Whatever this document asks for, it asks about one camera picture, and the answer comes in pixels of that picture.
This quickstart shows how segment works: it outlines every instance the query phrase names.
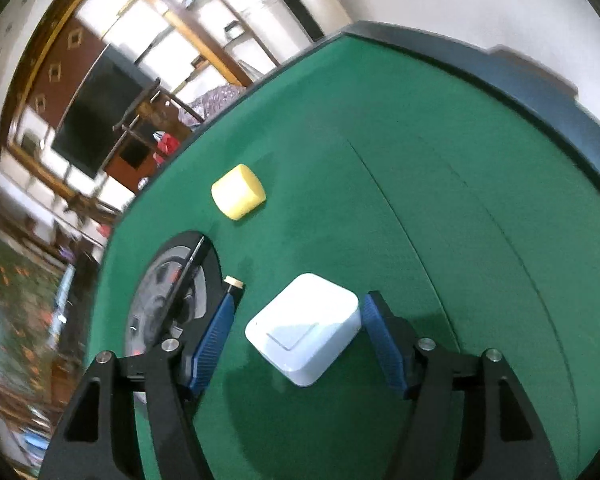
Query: metal bolt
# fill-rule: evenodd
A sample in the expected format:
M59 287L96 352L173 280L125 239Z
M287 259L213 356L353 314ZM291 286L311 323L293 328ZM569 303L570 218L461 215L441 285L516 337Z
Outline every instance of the metal bolt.
M165 352L173 352L174 350L178 349L180 342L177 339L170 338L165 339L160 346Z
M425 352L431 352L436 347L436 342L430 337L423 337L418 340L418 346Z
M112 357L112 353L109 350L105 350L104 352L100 352L96 355L96 362L103 365L104 363L108 363Z
M498 361L502 361L502 352L500 350L496 350L495 348L489 348L486 351L487 359L489 361L492 361L494 363L497 363Z

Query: green table surface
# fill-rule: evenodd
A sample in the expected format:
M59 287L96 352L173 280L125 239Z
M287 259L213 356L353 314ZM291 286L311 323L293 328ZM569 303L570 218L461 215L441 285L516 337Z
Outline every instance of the green table surface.
M234 222L210 188L239 163L258 175L267 201ZM304 272L359 298L380 290L449 349L499 348L563 478L599 449L600 194L537 125L469 82L343 37L266 83L182 153L115 229L90 358L122 355L144 268L185 230L208 234L222 272L247 284L194 420L216 479L384 474L410 407L386 387L365 333L308 388L244 336ZM145 473L158 478L148 423L136 419ZM457 438L455 424L447 462Z

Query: black television screen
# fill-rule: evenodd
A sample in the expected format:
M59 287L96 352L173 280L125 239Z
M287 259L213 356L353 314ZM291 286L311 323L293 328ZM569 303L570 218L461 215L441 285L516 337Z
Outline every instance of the black television screen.
M130 60L107 46L76 91L56 132L52 149L94 178L120 137L112 127L151 82L152 79ZM152 130L141 133L150 136ZM132 166L134 160L141 162L148 153L148 148L137 141L130 142L126 150L133 151L126 157L133 159L129 160Z

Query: white box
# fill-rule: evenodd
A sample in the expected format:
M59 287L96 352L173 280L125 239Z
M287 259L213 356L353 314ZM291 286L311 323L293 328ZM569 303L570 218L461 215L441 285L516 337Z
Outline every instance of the white box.
M247 339L298 386L309 386L360 330L358 297L301 274L248 323Z

